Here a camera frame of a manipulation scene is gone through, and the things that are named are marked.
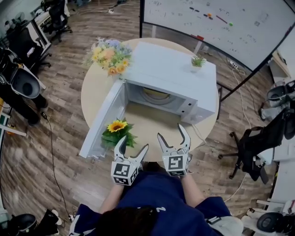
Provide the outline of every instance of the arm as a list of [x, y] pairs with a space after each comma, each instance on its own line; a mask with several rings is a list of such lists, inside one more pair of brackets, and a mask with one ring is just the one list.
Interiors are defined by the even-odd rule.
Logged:
[[191, 175], [183, 176], [181, 178], [181, 184], [183, 186], [186, 204], [195, 208], [197, 205], [205, 200], [203, 193], [199, 190]]
[[99, 213], [103, 214], [107, 211], [114, 209], [120, 201], [120, 197], [123, 193], [124, 185], [115, 184], [106, 199], [103, 201]]

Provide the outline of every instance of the navy blue shirt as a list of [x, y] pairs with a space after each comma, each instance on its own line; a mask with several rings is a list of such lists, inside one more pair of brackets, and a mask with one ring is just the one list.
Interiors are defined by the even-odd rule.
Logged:
[[[117, 208], [155, 207], [159, 216], [152, 236], [217, 236], [220, 234], [205, 219], [231, 215], [221, 197], [209, 197], [195, 208], [188, 206], [180, 180], [166, 174], [140, 172], [131, 188], [126, 188], [128, 191], [124, 193]], [[71, 228], [75, 233], [93, 230], [99, 218], [99, 213], [80, 205]]]

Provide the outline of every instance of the wall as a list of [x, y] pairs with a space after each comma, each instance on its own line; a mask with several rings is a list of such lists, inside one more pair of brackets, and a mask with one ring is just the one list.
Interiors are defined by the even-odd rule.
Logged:
[[23, 12], [25, 19], [31, 20], [31, 11], [35, 10], [41, 0], [3, 0], [0, 2], [0, 33], [5, 35], [4, 23], [11, 20], [19, 12]]
[[291, 78], [295, 80], [295, 29], [290, 32], [278, 50], [287, 62]]

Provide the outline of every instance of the whiteboard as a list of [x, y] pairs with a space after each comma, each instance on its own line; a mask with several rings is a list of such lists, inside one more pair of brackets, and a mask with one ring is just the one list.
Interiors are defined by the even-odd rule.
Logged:
[[143, 21], [195, 36], [254, 70], [295, 14], [283, 0], [145, 0]]

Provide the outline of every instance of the wooden floor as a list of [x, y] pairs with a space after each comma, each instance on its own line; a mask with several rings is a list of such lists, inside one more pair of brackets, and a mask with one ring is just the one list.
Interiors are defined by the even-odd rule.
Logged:
[[[107, 195], [112, 181], [110, 168], [112, 157], [104, 161], [84, 159], [79, 150], [89, 130], [81, 109], [81, 87], [87, 68], [82, 60], [97, 36], [121, 41], [139, 36], [139, 1], [129, 0], [127, 4], [115, 8], [113, 14], [101, 13], [102, 9], [113, 2], [91, 2], [88, 6], [71, 11], [69, 25], [73, 34], [62, 35], [63, 41], [50, 49], [52, 57], [48, 61], [51, 68], [45, 68], [39, 79], [47, 86], [43, 95], [49, 101], [45, 110], [53, 129], [53, 149], [55, 172], [64, 193], [68, 211], [74, 213], [80, 203], [98, 210]], [[144, 27], [144, 36], [151, 35], [151, 27]], [[157, 37], [179, 43], [191, 51], [196, 40], [160, 29]], [[225, 63], [226, 58], [213, 51], [213, 56], [205, 54], [208, 61], [217, 66], [219, 82], [234, 87], [237, 85], [231, 69]], [[250, 93], [254, 98], [256, 110], [271, 86], [271, 76], [263, 68], [245, 86], [242, 86], [245, 113], [251, 126], [264, 126], [265, 123], [255, 114]], [[11, 124], [18, 129], [27, 128], [24, 119], [12, 112]], [[229, 198], [239, 187], [245, 173], [239, 171], [233, 180], [228, 175], [233, 171], [236, 158], [218, 160], [220, 153], [236, 152], [236, 146], [229, 133], [235, 131], [242, 136], [248, 123], [242, 113], [239, 92], [226, 99], [221, 106], [220, 119], [206, 139], [207, 145], [193, 151], [194, 157], [190, 169], [201, 190], [206, 196]], [[234, 215], [255, 206], [257, 199], [266, 199], [271, 191], [271, 184], [276, 164], [266, 168], [270, 181], [264, 185], [261, 180], [254, 182], [246, 176], [241, 189], [228, 202], [227, 206]], [[5, 208], [11, 214], [31, 213], [40, 220], [45, 210], [57, 209], [62, 218], [67, 219], [65, 207], [59, 189], [53, 178], [50, 128], [46, 120], [36, 127], [28, 127], [27, 137], [5, 135], [1, 160], [1, 185]], [[69, 224], [61, 229], [66, 235]]]

